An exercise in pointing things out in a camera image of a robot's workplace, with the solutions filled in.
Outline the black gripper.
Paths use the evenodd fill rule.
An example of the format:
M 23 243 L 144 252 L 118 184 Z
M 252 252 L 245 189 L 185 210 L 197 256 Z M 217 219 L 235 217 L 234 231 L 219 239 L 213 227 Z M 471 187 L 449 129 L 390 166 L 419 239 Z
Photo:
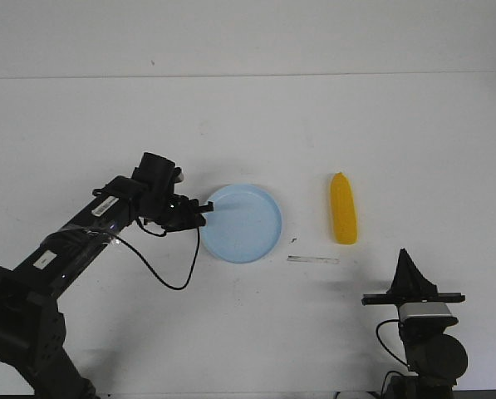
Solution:
M 409 286 L 411 286 L 410 291 L 413 294 L 435 295 L 406 295 Z M 398 307 L 405 303 L 462 303 L 465 301 L 465 296 L 462 293 L 437 293 L 437 286 L 418 270 L 406 249 L 401 249 L 388 293 L 364 294 L 362 304 L 364 306 L 395 305 Z
M 158 216 L 142 216 L 144 226 L 157 224 L 165 233 L 197 229 L 206 225 L 206 218 L 200 212 L 213 212 L 214 203 L 200 204 L 197 199 L 172 194 Z

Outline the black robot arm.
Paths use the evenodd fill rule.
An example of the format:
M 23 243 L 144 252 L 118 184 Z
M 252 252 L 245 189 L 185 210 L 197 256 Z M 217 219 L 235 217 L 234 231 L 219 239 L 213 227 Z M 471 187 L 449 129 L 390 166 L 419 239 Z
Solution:
M 173 161 L 144 153 L 130 177 L 95 189 L 93 200 L 16 268 L 0 266 L 0 362 L 22 376 L 35 398 L 96 397 L 66 353 L 57 300 L 124 228 L 153 223 L 168 234 L 204 226 L 214 205 L 177 195 L 182 179 Z
M 198 240 L 219 259 L 234 264 L 251 263 L 269 254 L 282 233 L 282 221 L 268 216 L 218 216 L 195 218 Z M 458 379 L 467 371 L 468 354 L 463 344 L 446 333 L 458 323 L 449 310 L 462 303 L 462 293 L 441 293 L 418 270 L 406 249 L 398 255 L 395 274 L 385 293 L 363 295 L 365 306 L 394 305 L 405 355 L 394 359 L 407 372 L 385 374 L 381 398 L 451 398 Z

